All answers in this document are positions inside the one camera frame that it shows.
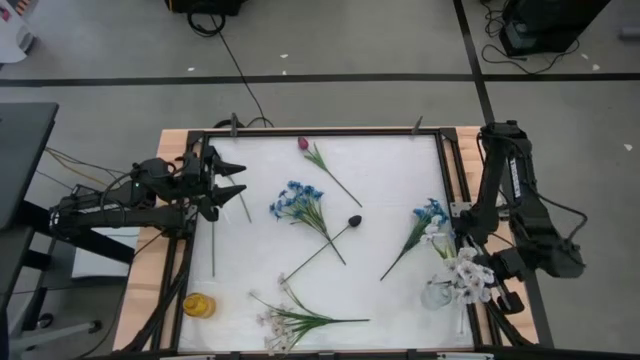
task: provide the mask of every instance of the gray floor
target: gray floor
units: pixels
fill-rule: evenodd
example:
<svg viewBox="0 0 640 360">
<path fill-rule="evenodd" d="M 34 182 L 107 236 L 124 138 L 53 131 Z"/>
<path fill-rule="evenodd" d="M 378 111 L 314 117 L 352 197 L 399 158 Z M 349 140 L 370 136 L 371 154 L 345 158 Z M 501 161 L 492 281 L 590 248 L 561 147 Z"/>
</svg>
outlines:
<svg viewBox="0 0 640 360">
<path fill-rule="evenodd" d="M 464 1 L 476 50 L 491 41 L 484 8 Z M 492 5 L 499 8 L 499 2 Z M 234 76 L 219 38 L 202 39 L 157 0 L 41 0 L 30 18 L 41 39 L 31 56 L 5 65 L 0 79 Z M 613 0 L 580 38 L 581 48 L 552 73 L 640 71 L 640 45 L 620 42 L 623 25 L 640 24 L 640 6 Z M 250 1 L 225 35 L 247 75 L 351 73 L 469 74 L 460 28 L 449 0 Z M 525 66 L 546 66 L 534 57 Z M 481 62 L 485 73 L 518 73 Z M 482 125 L 472 82 L 354 82 L 252 85 L 277 126 Z M 539 281 L 556 346 L 640 352 L 635 341 L 640 275 L 634 270 L 640 231 L 635 140 L 640 135 L 640 82 L 487 83 L 498 120 L 517 119 L 534 145 L 540 190 L 585 211 L 590 222 L 576 241 L 588 268 L 579 279 Z M 241 85 L 0 88 L 1 101 L 60 103 L 50 146 L 83 160 L 126 169 L 153 156 L 163 128 L 208 127 L 236 112 L 258 115 Z M 627 151 L 624 144 L 636 146 Z M 39 170 L 65 183 L 85 183 L 45 156 Z M 40 176 L 28 199 L 44 207 L 64 188 Z M 552 209 L 559 229 L 576 219 Z M 34 246 L 46 246 L 39 239 Z M 56 269 L 45 282 L 69 284 L 72 249 L 58 244 Z M 16 291 L 29 291 L 25 271 Z M 55 326 L 101 319 L 108 326 L 120 286 L 60 290 L 47 298 Z M 15 296 L 15 303 L 26 295 Z M 27 357 L 68 359 L 99 341 L 104 330 L 36 349 Z M 106 353 L 111 338 L 96 352 Z M 55 349 L 55 357 L 48 350 Z"/>
</svg>

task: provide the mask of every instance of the yellow plastic cup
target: yellow plastic cup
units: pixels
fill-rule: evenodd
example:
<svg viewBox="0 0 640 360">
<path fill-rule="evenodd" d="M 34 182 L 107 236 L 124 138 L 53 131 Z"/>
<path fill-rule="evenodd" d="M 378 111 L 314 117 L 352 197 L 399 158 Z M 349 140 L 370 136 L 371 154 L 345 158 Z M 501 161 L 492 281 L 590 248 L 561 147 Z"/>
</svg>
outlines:
<svg viewBox="0 0 640 360">
<path fill-rule="evenodd" d="M 216 311 L 216 301 L 207 295 L 192 293 L 182 302 L 182 309 L 189 316 L 206 319 Z"/>
</svg>

